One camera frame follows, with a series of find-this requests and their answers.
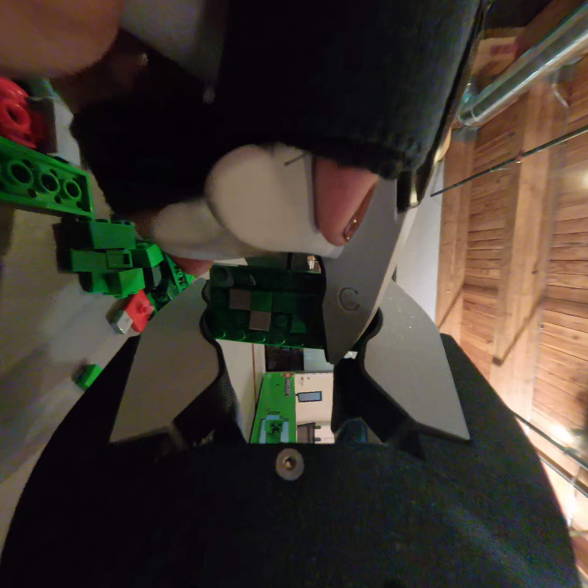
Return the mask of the red square toy brick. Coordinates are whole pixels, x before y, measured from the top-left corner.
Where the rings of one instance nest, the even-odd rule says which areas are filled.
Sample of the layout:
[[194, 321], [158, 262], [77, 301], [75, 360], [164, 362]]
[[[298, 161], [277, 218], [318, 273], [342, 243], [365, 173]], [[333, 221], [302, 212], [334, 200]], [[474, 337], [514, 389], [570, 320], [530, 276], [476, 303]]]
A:
[[148, 298], [143, 289], [139, 290], [136, 294], [129, 296], [123, 301], [123, 324], [136, 334], [141, 334], [154, 312], [155, 308], [151, 299]]

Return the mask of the white cabinet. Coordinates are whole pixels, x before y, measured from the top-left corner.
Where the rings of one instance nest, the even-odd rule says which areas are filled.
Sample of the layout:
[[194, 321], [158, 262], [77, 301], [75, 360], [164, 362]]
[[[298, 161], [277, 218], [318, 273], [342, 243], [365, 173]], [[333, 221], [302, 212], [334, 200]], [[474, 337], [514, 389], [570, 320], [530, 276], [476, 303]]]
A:
[[297, 373], [293, 379], [295, 393], [296, 442], [331, 445], [334, 374]]

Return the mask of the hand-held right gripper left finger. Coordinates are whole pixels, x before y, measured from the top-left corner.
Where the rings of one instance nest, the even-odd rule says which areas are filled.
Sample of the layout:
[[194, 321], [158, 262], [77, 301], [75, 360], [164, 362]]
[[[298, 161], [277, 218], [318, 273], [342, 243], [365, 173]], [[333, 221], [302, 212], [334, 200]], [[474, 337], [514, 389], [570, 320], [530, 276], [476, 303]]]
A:
[[193, 283], [140, 336], [110, 434], [111, 443], [174, 433], [173, 421], [219, 375], [219, 353], [202, 334], [206, 281]]

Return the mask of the person's left hand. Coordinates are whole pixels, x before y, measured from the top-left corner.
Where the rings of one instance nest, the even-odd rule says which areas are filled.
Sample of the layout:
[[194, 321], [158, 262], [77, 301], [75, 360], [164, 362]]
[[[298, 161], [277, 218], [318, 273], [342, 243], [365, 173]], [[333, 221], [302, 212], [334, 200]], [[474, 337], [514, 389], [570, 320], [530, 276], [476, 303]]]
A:
[[[171, 88], [176, 63], [156, 57], [121, 18], [132, 1], [1, 1], [1, 75], [48, 76], [72, 112], [127, 93]], [[354, 234], [378, 183], [370, 171], [319, 158], [314, 171], [316, 222], [332, 245]]]

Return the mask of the red round toy brick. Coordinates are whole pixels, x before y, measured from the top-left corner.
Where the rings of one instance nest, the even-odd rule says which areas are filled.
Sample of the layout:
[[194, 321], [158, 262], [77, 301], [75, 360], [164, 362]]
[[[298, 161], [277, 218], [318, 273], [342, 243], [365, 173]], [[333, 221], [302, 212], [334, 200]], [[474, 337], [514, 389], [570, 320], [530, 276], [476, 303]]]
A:
[[28, 98], [28, 94], [18, 84], [1, 77], [1, 136], [29, 149], [36, 149]]

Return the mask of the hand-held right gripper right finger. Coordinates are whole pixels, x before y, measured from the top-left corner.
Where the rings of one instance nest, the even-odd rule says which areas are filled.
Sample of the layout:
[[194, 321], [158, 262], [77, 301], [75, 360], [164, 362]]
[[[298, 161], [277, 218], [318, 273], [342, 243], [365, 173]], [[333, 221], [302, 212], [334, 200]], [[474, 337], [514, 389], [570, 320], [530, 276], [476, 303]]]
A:
[[440, 333], [395, 282], [383, 293], [374, 330], [365, 335], [358, 359], [367, 379], [418, 430], [470, 442]]

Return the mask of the long green holed plate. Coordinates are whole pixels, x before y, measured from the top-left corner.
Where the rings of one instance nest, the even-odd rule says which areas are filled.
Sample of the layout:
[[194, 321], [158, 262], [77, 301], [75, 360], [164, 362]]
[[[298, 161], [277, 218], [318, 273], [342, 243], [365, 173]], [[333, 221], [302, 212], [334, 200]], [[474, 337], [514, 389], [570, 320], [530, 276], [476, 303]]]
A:
[[50, 215], [96, 217], [89, 175], [1, 138], [1, 203]]

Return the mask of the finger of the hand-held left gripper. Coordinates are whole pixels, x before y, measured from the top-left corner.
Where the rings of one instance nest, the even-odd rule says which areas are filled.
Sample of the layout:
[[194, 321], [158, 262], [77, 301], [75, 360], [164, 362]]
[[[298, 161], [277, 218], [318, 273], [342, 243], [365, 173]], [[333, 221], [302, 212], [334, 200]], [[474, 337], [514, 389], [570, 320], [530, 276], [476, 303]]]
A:
[[406, 243], [398, 181], [381, 180], [359, 228], [337, 259], [324, 259], [325, 355], [337, 364], [371, 323]]

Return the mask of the green toy set box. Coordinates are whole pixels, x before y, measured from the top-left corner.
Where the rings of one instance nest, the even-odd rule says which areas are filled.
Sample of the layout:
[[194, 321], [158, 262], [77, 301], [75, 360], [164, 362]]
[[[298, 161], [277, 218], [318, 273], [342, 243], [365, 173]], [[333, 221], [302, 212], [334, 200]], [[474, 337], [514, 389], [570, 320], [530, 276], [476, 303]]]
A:
[[263, 375], [250, 444], [295, 443], [296, 396], [294, 372]]

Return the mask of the green checkered brick assembly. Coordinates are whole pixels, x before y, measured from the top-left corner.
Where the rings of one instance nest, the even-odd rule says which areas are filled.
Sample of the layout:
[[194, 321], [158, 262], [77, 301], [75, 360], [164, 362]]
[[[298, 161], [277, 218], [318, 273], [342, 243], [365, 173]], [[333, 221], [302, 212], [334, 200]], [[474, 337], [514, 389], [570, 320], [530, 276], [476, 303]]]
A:
[[206, 333], [223, 341], [325, 349], [320, 273], [213, 265], [203, 289]]

